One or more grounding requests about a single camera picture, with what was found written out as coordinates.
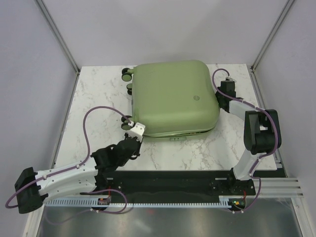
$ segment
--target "metal frame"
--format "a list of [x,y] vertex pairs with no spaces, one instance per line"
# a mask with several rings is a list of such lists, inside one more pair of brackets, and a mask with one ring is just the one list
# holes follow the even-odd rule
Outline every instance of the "metal frame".
[[34,0],[36,5],[39,7],[40,11],[42,12],[47,24],[49,25],[50,29],[52,30],[52,33],[54,34],[54,36],[56,37],[59,45],[61,46],[63,52],[65,53],[67,59],[69,60],[70,64],[72,65],[72,67],[74,68],[75,72],[77,73],[77,75],[80,72],[80,69],[74,59],[74,57],[72,56],[71,52],[69,51],[69,48],[67,47],[62,35],[60,34],[52,16],[50,15],[45,3],[43,2],[43,0]]
[[273,25],[266,41],[264,42],[261,50],[259,51],[258,56],[256,57],[255,61],[253,62],[251,68],[252,70],[256,70],[256,68],[258,67],[263,55],[265,54],[265,52],[267,51],[270,43],[272,42],[273,38],[276,36],[280,26],[282,25],[283,21],[285,20],[287,14],[289,13],[290,9],[292,8],[294,2],[296,0],[287,0],[284,8],[282,9],[280,15],[278,16],[275,24]]

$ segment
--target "suitcase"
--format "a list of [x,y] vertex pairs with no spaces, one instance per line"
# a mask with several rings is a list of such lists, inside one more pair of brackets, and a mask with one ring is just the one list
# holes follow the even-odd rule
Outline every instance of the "suitcase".
[[122,79],[133,79],[131,119],[146,126],[145,136],[186,140],[214,129],[220,110],[203,62],[142,64],[123,69]]

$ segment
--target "suitcase wheel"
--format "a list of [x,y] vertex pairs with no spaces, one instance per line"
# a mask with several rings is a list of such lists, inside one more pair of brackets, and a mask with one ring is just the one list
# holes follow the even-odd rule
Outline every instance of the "suitcase wheel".
[[129,68],[123,68],[123,70],[122,70],[122,75],[123,75],[124,73],[127,73],[128,70],[130,70],[130,69],[129,69]]
[[128,125],[127,122],[122,123],[122,125],[120,127],[121,127],[121,129],[123,129],[125,131],[130,130],[130,126]]
[[[130,116],[130,115],[126,115],[126,117],[128,119],[132,118],[132,116]],[[120,120],[121,120],[121,122],[127,122],[127,120],[124,117],[121,117]]]
[[132,73],[124,73],[122,75],[122,80],[123,81],[131,81],[132,80]]

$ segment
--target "gray wall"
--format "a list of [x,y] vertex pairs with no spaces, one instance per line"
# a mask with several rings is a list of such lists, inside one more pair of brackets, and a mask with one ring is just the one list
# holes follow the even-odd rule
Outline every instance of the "gray wall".
[[299,178],[316,221],[316,1],[296,1],[264,56],[257,76],[269,108],[280,118],[281,152]]
[[286,0],[44,0],[79,66],[251,64]]
[[33,0],[0,2],[0,232],[22,235],[27,215],[5,209],[24,168],[47,169],[75,72]]

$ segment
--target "marble surface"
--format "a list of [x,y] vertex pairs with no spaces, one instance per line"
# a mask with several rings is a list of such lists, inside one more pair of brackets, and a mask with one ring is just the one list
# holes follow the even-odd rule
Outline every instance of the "marble surface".
[[[121,70],[127,66],[83,67],[63,134],[56,167],[82,160],[87,147],[82,131],[85,113],[95,106],[111,106],[131,115],[131,96],[126,82],[121,80]],[[208,65],[212,74],[225,68],[236,83],[237,96],[257,105],[255,93],[245,64]],[[225,79],[218,72],[216,83]],[[91,152],[122,140],[120,115],[99,109],[87,118],[86,129]],[[221,110],[216,128],[202,140],[158,141],[144,139],[141,155],[129,160],[120,170],[229,170],[234,167],[244,151],[243,121]],[[275,170],[274,157],[265,158],[260,170]]]

